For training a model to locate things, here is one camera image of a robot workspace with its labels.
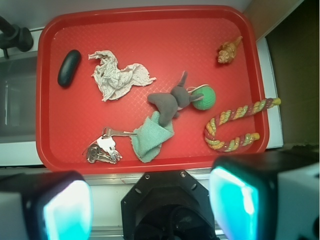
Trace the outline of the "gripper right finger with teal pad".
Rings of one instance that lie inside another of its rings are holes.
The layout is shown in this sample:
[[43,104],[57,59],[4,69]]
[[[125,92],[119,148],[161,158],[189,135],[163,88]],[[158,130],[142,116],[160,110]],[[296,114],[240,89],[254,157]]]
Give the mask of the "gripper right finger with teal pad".
[[317,240],[320,237],[320,155],[272,150],[218,157],[209,201],[230,240]]

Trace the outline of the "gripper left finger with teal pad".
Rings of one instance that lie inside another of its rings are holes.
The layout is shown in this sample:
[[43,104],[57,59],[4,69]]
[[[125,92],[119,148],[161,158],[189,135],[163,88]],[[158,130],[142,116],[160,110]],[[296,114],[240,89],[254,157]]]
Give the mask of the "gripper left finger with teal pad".
[[76,171],[0,178],[2,240],[87,240],[92,221],[92,191]]

